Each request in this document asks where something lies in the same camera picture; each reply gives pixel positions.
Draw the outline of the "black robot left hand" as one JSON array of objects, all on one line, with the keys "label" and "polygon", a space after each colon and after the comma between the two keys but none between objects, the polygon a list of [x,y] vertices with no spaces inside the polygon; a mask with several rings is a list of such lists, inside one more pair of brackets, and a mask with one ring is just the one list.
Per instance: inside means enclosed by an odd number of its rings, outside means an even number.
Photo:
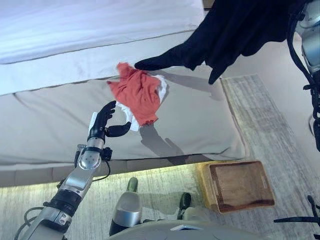
[{"label": "black robot left hand", "polygon": [[98,138],[105,141],[105,137],[116,138],[125,135],[131,127],[131,122],[128,121],[124,125],[112,125],[107,127],[107,122],[115,113],[116,101],[111,101],[106,104],[96,115],[93,126],[89,127],[87,140]]}]

